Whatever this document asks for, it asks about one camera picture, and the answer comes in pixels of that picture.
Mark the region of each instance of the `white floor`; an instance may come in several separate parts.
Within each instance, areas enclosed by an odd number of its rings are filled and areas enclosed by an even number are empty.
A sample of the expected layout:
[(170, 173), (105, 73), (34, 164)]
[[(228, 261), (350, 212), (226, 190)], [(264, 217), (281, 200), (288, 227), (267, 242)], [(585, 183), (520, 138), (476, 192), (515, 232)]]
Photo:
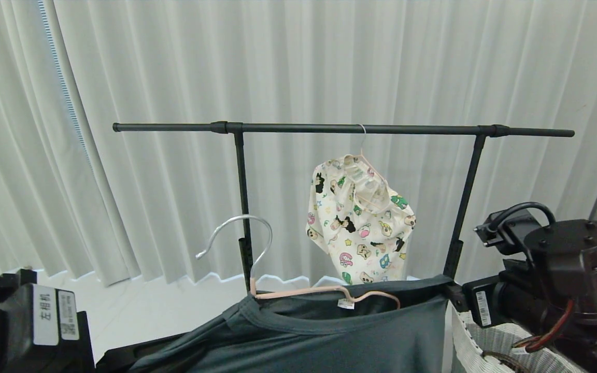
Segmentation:
[[(38, 283), (74, 291), (78, 311), (87, 311), (95, 361), (99, 361), (106, 350), (115, 347), (191, 331), (246, 296), (242, 276), (221, 281), (215, 274), (197, 284), (188, 278), (170, 284), (162, 278), (148, 282), (137, 278), (105, 288), (95, 274), (73, 280), (68, 278), (67, 273), (48, 278), (41, 271), (38, 273)], [(337, 283), (342, 281), (322, 278), (316, 285)], [(258, 281), (258, 289), (268, 291), (308, 286), (306, 278), (280, 281), (277, 278), (263, 277)], [(448, 333), (450, 317), (446, 317), (446, 323)], [(446, 341), (444, 360), (449, 362), (452, 356), (452, 338), (447, 337)]]

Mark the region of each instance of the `rack vertical pole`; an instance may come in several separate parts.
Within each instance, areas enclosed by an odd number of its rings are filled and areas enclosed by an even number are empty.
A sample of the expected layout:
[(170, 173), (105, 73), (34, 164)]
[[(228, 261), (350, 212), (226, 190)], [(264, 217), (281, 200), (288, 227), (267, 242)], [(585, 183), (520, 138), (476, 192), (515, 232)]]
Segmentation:
[(480, 161), (480, 155), (483, 153), (486, 137), (488, 137), (488, 135), (476, 135), (476, 141), (474, 141), (474, 152), (471, 155), (469, 170), (467, 170), (466, 179), (464, 180), (464, 188), (462, 189), (460, 207), (458, 208), (457, 217), (455, 217), (453, 236), (450, 238), (450, 246), (448, 247), (448, 255), (446, 257), (446, 264), (444, 265), (444, 275), (452, 279), (455, 278), (455, 273), (458, 269), (458, 263), (460, 261), (460, 255), (462, 254), (462, 246), (464, 243), (460, 239), (460, 233), (462, 232), (462, 224), (464, 224), (464, 216), (466, 215), (466, 208), (469, 205), (471, 191), (474, 188), (476, 171), (478, 170), (478, 163)]
[[(241, 194), (241, 212), (249, 214), (248, 208), (248, 186), (246, 182), (246, 158), (244, 156), (244, 131), (234, 130), (234, 145), (236, 146), (236, 165), (239, 174), (239, 193)], [(244, 236), (239, 238), (239, 250), (241, 262), (244, 265), (244, 278), (246, 289), (250, 291), (250, 271), (253, 266), (253, 245), (250, 234), (250, 220), (244, 219)]]

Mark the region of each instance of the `white label sticker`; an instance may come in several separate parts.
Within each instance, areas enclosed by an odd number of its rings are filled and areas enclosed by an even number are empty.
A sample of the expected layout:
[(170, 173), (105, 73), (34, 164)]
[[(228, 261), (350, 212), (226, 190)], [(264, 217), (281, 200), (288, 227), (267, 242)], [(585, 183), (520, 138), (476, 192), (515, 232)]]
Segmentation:
[(59, 330), (61, 330), (61, 338), (80, 340), (75, 294), (59, 290), (57, 295), (59, 296)]
[(338, 299), (338, 307), (346, 308), (346, 309), (353, 309), (353, 302), (346, 299)]
[(515, 347), (514, 349), (510, 350), (510, 353), (513, 355), (528, 355), (526, 347)]
[(485, 295), (485, 291), (478, 291), (476, 293), (476, 301), (478, 302), (481, 323), (483, 326), (491, 325), (492, 320), (490, 318), (490, 309), (488, 308), (488, 297)]
[(58, 345), (59, 327), (57, 326), (55, 290), (34, 284), (31, 296), (34, 302), (34, 345)]

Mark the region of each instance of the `white curtain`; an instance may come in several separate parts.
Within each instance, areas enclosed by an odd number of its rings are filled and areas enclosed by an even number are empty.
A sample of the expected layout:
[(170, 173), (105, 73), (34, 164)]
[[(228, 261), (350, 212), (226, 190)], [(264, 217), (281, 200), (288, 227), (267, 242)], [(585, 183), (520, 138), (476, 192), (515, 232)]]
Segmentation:
[(131, 272), (56, 67), (38, 4), (0, 2), (0, 269), (113, 283)]
[[(501, 268), (471, 228), (536, 200), (588, 217), (597, 197), (597, 2), (50, 2), (48, 30), (111, 229), (83, 245), (101, 272), (145, 279), (241, 271), (234, 141), (115, 134), (119, 122), (369, 123), (573, 129), (488, 139), (462, 239), (460, 281)], [(303, 231), (312, 169), (362, 135), (246, 134), (250, 210), (274, 227), (260, 274), (334, 275)], [(440, 273), (473, 138), (369, 135), (365, 155), (418, 225), (408, 274)], [(255, 222), (259, 253), (266, 233)], [(92, 252), (99, 252), (96, 257)]]

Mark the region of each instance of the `horizontal black bar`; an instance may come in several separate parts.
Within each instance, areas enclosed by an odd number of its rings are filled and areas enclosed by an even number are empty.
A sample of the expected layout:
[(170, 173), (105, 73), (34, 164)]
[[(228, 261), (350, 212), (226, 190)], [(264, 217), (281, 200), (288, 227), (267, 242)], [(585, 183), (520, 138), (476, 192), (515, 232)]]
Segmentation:
[[(278, 132), (278, 133), (319, 133), (319, 134), (362, 134), (363, 128), (357, 124), (293, 124), (293, 123), (235, 123), (217, 121), (214, 123), (114, 123), (115, 132), (128, 131), (182, 131), (182, 132)], [(505, 125), (366, 125), (368, 134), (398, 135), (505, 135), (573, 137), (571, 130), (547, 128), (512, 128)]]

